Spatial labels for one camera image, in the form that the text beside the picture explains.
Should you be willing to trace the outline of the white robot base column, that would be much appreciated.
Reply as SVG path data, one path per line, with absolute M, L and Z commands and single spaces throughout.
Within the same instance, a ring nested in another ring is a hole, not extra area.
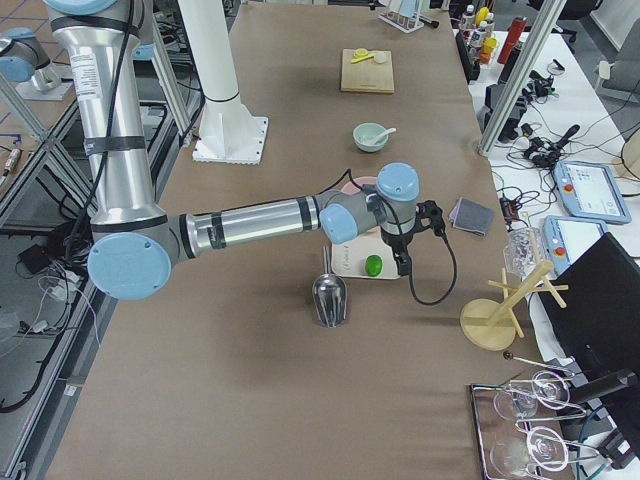
M 268 119 L 241 100 L 222 3 L 183 0 L 179 7 L 205 98 L 193 159 L 259 164 Z

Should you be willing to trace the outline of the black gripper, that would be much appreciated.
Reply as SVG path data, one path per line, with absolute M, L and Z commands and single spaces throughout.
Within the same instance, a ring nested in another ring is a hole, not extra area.
M 381 227 L 381 238 L 388 245 L 395 256 L 397 273 L 400 277 L 411 274 L 411 256 L 408 245 L 411 243 L 414 234 L 419 230 L 418 224 L 408 223 L 398 226 L 397 224 L 384 223 Z

